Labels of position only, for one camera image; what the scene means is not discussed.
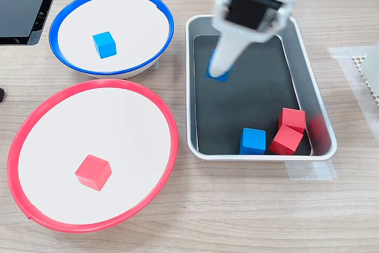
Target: metal tray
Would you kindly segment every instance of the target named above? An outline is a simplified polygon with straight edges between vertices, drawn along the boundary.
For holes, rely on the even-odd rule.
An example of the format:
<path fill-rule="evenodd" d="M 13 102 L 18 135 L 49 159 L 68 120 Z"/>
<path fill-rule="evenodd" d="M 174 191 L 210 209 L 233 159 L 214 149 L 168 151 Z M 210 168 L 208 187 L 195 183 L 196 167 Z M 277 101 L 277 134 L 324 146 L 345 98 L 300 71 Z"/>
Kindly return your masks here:
<path fill-rule="evenodd" d="M 219 32 L 211 15 L 187 21 L 187 144 L 206 161 L 325 161 L 337 150 L 300 30 L 293 18 L 264 44 L 251 44 L 227 82 L 206 77 Z M 239 155 L 243 127 L 266 131 L 266 148 L 278 131 L 283 107 L 306 112 L 306 132 L 295 155 Z"/>

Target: blue cube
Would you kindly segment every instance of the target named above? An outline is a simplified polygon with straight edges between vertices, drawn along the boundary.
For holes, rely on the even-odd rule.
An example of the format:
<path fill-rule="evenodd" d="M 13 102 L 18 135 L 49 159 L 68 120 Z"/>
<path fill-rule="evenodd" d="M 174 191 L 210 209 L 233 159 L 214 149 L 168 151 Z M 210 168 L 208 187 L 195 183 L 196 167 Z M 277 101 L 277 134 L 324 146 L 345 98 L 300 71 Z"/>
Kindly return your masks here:
<path fill-rule="evenodd" d="M 109 32 L 94 35 L 94 43 L 101 59 L 117 54 L 116 43 Z"/>
<path fill-rule="evenodd" d="M 266 151 L 266 132 L 264 130 L 243 128 L 239 154 L 264 154 Z"/>
<path fill-rule="evenodd" d="M 212 49 L 212 51 L 211 51 L 211 56 L 209 57 L 209 63 L 208 63 L 208 64 L 211 63 L 211 59 L 212 59 L 212 56 L 213 56 L 213 54 L 214 54 L 215 51 L 216 51 L 215 49 Z M 223 74 L 223 75 L 220 76 L 220 77 L 212 77 L 212 76 L 209 74 L 209 71 L 208 71 L 208 69 L 207 69 L 207 77 L 209 77 L 209 78 L 213 78 L 213 79 L 216 79 L 216 80 L 221 81 L 221 82 L 226 82 L 226 81 L 227 81 L 227 79 L 228 79 L 228 77 L 229 77 L 229 73 L 230 73 L 230 71 L 226 72 L 225 74 Z"/>

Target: blue-rimmed bowl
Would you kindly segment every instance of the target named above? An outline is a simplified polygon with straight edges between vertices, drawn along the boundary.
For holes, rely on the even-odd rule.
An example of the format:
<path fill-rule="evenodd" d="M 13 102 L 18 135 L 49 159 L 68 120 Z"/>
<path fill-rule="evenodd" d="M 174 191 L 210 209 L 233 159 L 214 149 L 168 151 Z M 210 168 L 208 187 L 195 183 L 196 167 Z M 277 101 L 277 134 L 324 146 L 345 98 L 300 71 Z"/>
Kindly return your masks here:
<path fill-rule="evenodd" d="M 117 54 L 100 59 L 92 36 L 110 31 Z M 68 67 L 95 78 L 128 78 L 157 62 L 174 34 L 161 0 L 75 0 L 50 28 L 50 47 Z"/>

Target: block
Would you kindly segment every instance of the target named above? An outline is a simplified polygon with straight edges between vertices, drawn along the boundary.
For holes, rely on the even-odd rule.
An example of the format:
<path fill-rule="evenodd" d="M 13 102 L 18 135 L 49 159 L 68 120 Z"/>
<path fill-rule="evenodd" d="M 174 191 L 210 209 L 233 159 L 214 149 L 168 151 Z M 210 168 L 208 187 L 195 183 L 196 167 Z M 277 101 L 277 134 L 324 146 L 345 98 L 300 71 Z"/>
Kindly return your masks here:
<path fill-rule="evenodd" d="M 94 43 L 101 59 L 117 54 L 116 43 L 109 32 L 94 35 Z"/>
<path fill-rule="evenodd" d="M 83 185 L 101 191 L 111 173 L 108 161 L 88 155 L 76 170 L 75 175 Z"/>
<path fill-rule="evenodd" d="M 301 110 L 283 108 L 279 118 L 279 129 L 282 125 L 304 133 L 306 129 L 306 112 Z"/>
<path fill-rule="evenodd" d="M 266 150 L 266 132 L 264 130 L 243 128 L 239 154 L 264 154 Z"/>
<path fill-rule="evenodd" d="M 215 51 L 216 51 L 215 49 L 212 49 L 212 51 L 211 51 L 211 55 L 210 55 L 210 57 L 209 57 L 208 65 L 211 63 L 211 59 L 212 59 L 213 53 L 214 53 Z M 222 74 L 222 76 L 220 76 L 220 77 L 212 77 L 212 76 L 209 74 L 209 71 L 208 71 L 208 69 L 207 69 L 207 74 L 206 74 L 206 75 L 207 75 L 208 78 L 216 79 L 216 80 L 221 81 L 221 82 L 226 82 L 227 79 L 229 78 L 229 73 L 230 73 L 230 70 L 229 70 L 228 72 Z"/>
<path fill-rule="evenodd" d="M 271 143 L 270 150 L 280 155 L 293 155 L 297 150 L 303 134 L 287 127 L 281 126 Z"/>

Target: wooden table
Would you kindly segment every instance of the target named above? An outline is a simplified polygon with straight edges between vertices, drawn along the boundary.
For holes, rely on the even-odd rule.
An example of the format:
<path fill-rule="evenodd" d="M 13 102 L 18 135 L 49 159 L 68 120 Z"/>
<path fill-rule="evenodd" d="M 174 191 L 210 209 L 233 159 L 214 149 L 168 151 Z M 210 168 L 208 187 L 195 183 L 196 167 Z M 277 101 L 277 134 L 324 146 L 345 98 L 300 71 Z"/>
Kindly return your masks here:
<path fill-rule="evenodd" d="M 0 252 L 379 252 L 379 147 L 328 47 L 379 40 L 379 0 L 302 0 L 294 11 L 330 115 L 338 153 L 334 181 L 290 181 L 284 163 L 201 162 L 185 142 L 185 42 L 189 17 L 213 0 L 163 0 L 175 19 L 160 68 L 133 78 L 170 106 L 179 128 L 175 169 L 135 217 L 83 235 L 28 220 L 7 184 L 7 155 L 26 117 L 56 92 L 90 78 L 61 64 L 48 44 L 54 0 L 40 43 L 0 46 Z"/>

